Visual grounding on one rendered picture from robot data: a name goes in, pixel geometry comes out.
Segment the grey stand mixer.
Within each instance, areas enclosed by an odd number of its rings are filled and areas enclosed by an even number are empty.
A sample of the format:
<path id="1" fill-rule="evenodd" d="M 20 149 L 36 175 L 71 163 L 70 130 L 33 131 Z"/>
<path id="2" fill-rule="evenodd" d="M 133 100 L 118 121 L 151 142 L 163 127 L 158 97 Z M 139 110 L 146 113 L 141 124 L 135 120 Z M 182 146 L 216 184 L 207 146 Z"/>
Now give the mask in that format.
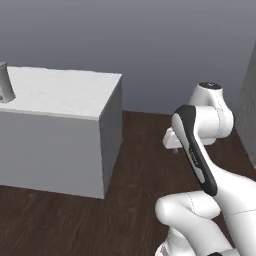
<path id="1" fill-rule="evenodd" d="M 8 103 L 16 98 L 9 78 L 7 63 L 0 62 L 0 103 Z"/>

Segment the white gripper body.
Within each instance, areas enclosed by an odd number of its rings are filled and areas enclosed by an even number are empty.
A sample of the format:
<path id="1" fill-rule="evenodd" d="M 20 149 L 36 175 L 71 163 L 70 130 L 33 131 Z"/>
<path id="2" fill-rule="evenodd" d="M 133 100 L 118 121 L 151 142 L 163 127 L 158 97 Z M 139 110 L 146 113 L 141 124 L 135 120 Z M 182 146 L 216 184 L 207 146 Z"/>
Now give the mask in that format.
<path id="1" fill-rule="evenodd" d="M 182 147 L 178 137 L 172 128 L 168 128 L 163 137 L 163 145 L 166 149 L 179 149 Z"/>

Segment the grey kitchen island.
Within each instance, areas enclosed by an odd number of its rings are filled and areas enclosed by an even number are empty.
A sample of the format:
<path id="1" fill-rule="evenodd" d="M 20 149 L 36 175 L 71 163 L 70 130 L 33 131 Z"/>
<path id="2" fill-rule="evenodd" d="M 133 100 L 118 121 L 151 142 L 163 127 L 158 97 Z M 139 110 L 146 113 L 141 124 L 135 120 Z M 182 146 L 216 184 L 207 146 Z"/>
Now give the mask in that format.
<path id="1" fill-rule="evenodd" d="M 0 185 L 103 199 L 123 141 L 122 76 L 8 68 Z"/>

